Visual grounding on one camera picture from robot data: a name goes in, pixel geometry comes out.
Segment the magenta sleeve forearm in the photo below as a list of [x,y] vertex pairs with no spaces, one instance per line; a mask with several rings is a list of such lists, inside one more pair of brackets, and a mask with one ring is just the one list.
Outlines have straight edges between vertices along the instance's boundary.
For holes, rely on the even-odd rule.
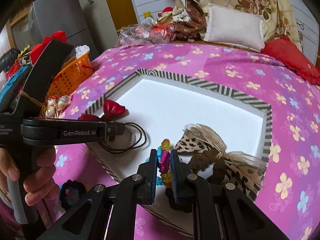
[[13,210],[1,200],[1,239],[24,239]]

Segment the person's left hand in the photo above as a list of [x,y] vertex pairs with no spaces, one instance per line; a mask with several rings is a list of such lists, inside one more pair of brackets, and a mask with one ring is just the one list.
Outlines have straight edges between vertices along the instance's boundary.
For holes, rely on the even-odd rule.
[[[39,149],[37,165],[39,169],[27,176],[23,187],[26,191],[25,202],[28,206],[34,206],[43,198],[53,199],[60,192],[59,186],[53,180],[55,173],[54,161],[56,158],[55,147]],[[20,172],[8,152],[1,148],[1,193],[10,199],[7,180],[17,181]]]

